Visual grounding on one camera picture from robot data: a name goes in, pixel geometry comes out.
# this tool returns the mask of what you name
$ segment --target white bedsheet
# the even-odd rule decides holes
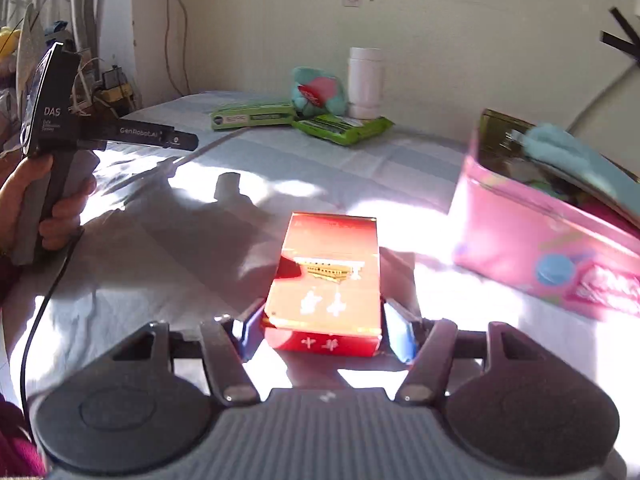
[[[245,98],[208,92],[131,118],[198,134],[204,146],[225,135],[210,130],[207,112]],[[640,478],[640,323],[626,316],[598,323],[452,267],[446,213],[463,149],[401,127],[352,148],[291,128],[262,128],[225,140],[172,178],[140,179],[103,196],[128,176],[184,155],[110,146],[99,154],[98,193],[83,216],[86,233],[31,347],[28,393],[46,390],[150,320],[181,330],[264,297],[293,210],[376,216],[383,294],[462,329],[511,323],[597,382],[620,411],[616,449],[628,476]],[[233,173],[240,175],[239,188]],[[15,332],[8,347],[16,386],[24,336],[16,340],[55,270],[27,274],[4,307],[6,330]],[[384,386],[393,395],[404,377],[391,359],[279,356],[265,346],[246,367],[264,396],[291,383]]]

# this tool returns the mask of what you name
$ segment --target yellow object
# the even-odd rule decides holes
[[[18,48],[20,40],[20,30],[13,30],[9,27],[0,29],[0,58],[13,54]]]
[[[98,92],[98,97],[108,103],[114,103],[122,99],[123,94],[124,97],[131,97],[133,95],[133,90],[129,83],[123,83],[122,86],[116,86],[108,90],[101,90]]]

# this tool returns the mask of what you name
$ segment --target green package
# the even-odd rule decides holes
[[[361,121],[330,114],[293,122],[295,128],[306,134],[331,140],[343,146],[351,146],[360,140],[375,137],[386,132],[393,125],[386,117]]]
[[[213,130],[225,130],[291,124],[295,117],[296,110],[290,101],[233,103],[212,111],[211,127]]]

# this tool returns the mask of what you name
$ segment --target white plastic bottle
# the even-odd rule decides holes
[[[384,67],[379,48],[352,47],[349,59],[349,116],[380,117]]]

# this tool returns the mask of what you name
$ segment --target black bracket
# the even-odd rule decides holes
[[[625,31],[625,34],[629,37],[631,42],[621,40],[617,36],[604,31],[602,32],[600,41],[620,50],[621,52],[624,52],[628,56],[633,57],[638,63],[638,66],[640,66],[640,36],[638,36],[638,33],[635,31],[635,29],[616,7],[610,9],[609,12],[616,19],[620,27],[622,27],[622,30]]]

